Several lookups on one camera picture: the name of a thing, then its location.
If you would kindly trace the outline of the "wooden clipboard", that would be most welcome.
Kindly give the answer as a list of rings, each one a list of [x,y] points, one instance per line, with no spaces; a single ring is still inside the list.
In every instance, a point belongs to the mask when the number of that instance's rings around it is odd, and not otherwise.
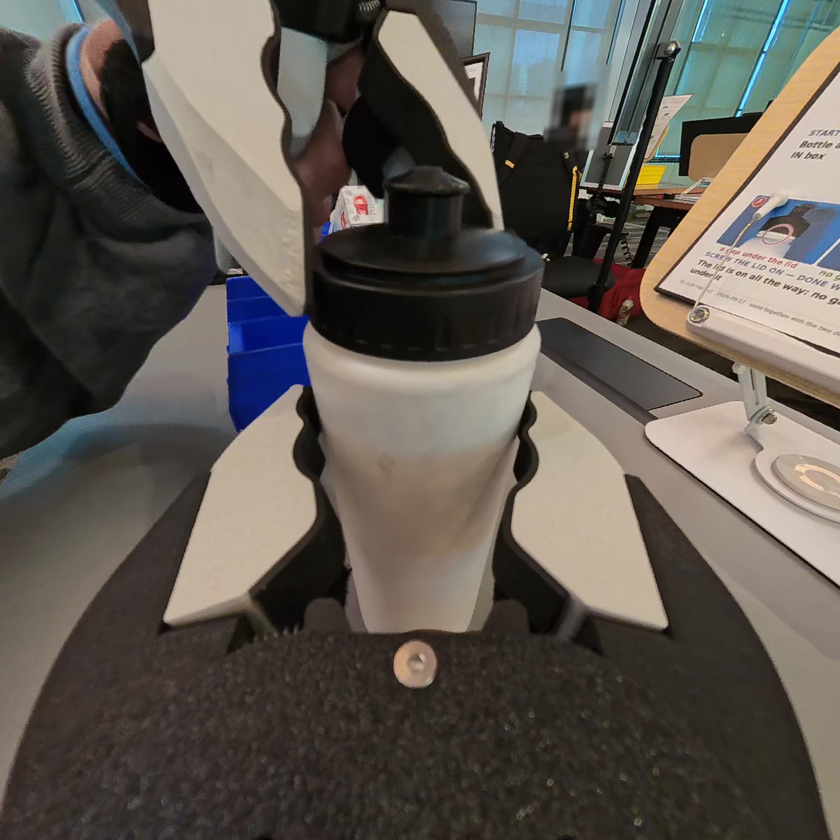
[[[751,345],[731,346],[711,338],[706,330],[690,330],[690,304],[667,298],[656,291],[656,286],[735,202],[752,178],[766,167],[772,153],[838,75],[838,64],[839,31],[836,29],[803,62],[704,196],[689,210],[686,220],[645,270],[640,292],[644,313],[658,328],[729,362],[757,369],[777,382],[834,407],[839,407],[837,384],[819,381],[814,374],[794,373],[791,361],[771,361],[769,355]]]

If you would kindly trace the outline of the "black bottle lid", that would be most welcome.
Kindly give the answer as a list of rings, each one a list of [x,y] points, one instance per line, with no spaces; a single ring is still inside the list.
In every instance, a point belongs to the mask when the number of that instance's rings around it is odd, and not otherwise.
[[[391,361],[461,361],[531,331],[541,256],[518,236],[462,223],[469,185],[419,165],[385,184],[384,224],[317,246],[308,315],[342,349]]]

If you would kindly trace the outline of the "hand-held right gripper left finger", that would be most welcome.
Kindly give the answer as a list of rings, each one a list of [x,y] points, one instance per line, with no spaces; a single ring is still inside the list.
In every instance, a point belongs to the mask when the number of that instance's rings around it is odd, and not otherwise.
[[[310,387],[292,387],[213,466],[163,620],[230,616],[290,631],[345,583],[340,521],[322,484],[326,458]]]

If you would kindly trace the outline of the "large black screen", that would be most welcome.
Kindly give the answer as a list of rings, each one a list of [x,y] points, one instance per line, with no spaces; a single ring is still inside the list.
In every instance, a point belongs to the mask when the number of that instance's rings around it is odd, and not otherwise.
[[[477,1],[428,1],[441,19],[460,59],[472,57],[475,47]]]

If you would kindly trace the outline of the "framed tag sign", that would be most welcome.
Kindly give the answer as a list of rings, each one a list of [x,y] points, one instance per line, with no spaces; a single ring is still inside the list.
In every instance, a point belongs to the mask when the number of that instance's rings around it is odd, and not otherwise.
[[[472,85],[478,114],[483,117],[484,101],[489,76],[490,52],[469,56],[461,60],[466,76]]]

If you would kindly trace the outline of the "colourful puzzle box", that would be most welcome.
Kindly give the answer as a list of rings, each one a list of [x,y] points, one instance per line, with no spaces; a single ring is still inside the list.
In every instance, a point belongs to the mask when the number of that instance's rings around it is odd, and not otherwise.
[[[329,234],[385,222],[384,201],[363,185],[346,185],[337,195],[329,220]]]

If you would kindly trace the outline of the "person's left forearm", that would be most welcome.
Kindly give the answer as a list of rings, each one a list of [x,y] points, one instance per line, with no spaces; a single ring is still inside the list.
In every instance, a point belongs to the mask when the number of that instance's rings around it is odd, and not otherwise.
[[[2,29],[2,468],[108,410],[217,269],[113,21]]]

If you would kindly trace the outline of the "red bag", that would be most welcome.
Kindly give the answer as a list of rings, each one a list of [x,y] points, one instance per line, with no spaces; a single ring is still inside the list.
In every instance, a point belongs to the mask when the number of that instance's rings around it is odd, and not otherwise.
[[[573,268],[580,268],[584,274],[584,292],[595,283],[602,261],[583,257],[568,257],[572,260]],[[630,319],[636,319],[643,314],[640,294],[645,269],[631,268],[613,262],[610,266],[610,276],[607,279],[608,288],[602,299],[598,314],[620,326],[626,326]]]

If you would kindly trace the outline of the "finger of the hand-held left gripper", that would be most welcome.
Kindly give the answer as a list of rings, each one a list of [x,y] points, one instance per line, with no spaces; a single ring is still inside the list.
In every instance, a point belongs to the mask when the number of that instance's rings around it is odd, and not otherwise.
[[[154,50],[142,64],[158,130],[217,238],[288,314],[306,307],[300,186],[287,162],[287,115],[264,53],[266,1],[148,2]]]
[[[384,9],[358,79],[358,177],[385,182],[434,165],[469,184],[467,224],[502,230],[490,143],[454,42],[432,9]]]

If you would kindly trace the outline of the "person's left hand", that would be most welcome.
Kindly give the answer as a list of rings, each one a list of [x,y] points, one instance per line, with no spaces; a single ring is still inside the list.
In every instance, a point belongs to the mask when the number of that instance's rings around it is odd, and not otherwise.
[[[318,120],[295,172],[312,229],[317,233],[329,221],[332,198],[350,179],[342,145],[343,122],[358,96],[364,51],[355,46],[327,65],[324,97]]]

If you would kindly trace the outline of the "instruction sheet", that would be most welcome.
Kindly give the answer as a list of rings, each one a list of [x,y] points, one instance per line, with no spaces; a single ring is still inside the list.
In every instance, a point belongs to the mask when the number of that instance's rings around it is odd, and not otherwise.
[[[656,291],[838,354],[838,70]]]

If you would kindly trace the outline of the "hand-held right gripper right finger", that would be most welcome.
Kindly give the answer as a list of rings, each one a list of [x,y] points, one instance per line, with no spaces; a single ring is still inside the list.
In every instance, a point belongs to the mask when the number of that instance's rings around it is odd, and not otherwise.
[[[543,392],[530,393],[517,444],[493,553],[495,594],[518,602],[536,634],[571,638],[588,618],[666,630],[617,460]]]

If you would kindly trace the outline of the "white plastic bottle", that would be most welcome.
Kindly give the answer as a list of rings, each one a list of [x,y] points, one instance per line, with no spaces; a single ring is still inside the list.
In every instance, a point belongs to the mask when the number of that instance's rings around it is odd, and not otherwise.
[[[407,362],[340,348],[306,327],[325,476],[369,633],[462,633],[487,618],[490,557],[540,347],[532,326],[497,353]]]

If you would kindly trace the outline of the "black tripod pole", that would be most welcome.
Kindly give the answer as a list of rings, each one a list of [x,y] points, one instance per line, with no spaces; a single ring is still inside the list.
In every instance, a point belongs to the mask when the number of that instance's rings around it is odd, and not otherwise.
[[[673,65],[676,62],[677,55],[681,50],[680,44],[677,40],[671,40],[668,43],[658,45],[655,54],[656,58],[656,76],[654,85],[647,102],[647,110],[644,117],[642,129],[637,138],[636,151],[631,160],[631,166],[627,174],[625,186],[621,194],[621,200],[612,226],[612,232],[607,241],[605,253],[595,280],[595,284],[589,289],[588,293],[588,309],[594,314],[599,314],[604,295],[606,293],[606,285],[611,275],[611,267],[615,252],[620,242],[623,232],[623,227],[629,215],[629,210],[634,198],[634,191],[637,186],[637,180],[640,175],[646,151],[654,132],[655,123],[658,117],[660,105],[665,95],[668,78]]]

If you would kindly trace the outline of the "blue plastic bin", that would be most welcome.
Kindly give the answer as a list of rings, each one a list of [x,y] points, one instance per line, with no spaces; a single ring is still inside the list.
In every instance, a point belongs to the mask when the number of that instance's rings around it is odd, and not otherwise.
[[[241,432],[295,385],[310,384],[308,319],[292,317],[249,276],[226,280],[228,412]]]

